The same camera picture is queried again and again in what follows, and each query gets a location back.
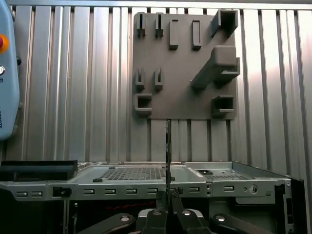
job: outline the square tube holder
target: square tube holder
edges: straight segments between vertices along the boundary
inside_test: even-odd
[[[229,38],[238,27],[238,11],[237,10],[218,10],[211,21],[211,37],[222,30]]]
[[[152,94],[136,94],[134,100],[135,111],[140,116],[149,116],[152,113],[151,100]]]
[[[234,112],[234,96],[219,95],[212,99],[213,118],[224,117],[227,113]]]

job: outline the metal rod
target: metal rod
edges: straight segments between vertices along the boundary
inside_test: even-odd
[[[170,184],[171,184],[171,120],[166,124],[166,198],[168,207],[170,207]]]

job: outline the corrugated metal wall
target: corrugated metal wall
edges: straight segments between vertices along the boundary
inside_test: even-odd
[[[23,107],[6,159],[165,160],[165,121],[131,114],[132,20],[149,11],[216,9],[14,7]],[[311,197],[311,22],[310,10],[240,10],[237,117],[174,120],[174,161],[238,160],[305,179]]]

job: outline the mesh grille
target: mesh grille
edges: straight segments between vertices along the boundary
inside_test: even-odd
[[[105,180],[152,180],[166,177],[165,170],[157,167],[129,167],[108,169],[101,178]]]
[[[248,179],[242,175],[207,175],[209,180],[244,180]]]

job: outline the gray pegboard panel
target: gray pegboard panel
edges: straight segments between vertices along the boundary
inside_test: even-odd
[[[236,27],[237,11],[219,10],[214,17],[136,14],[134,115],[151,119],[233,119],[235,77],[240,73],[234,47]]]

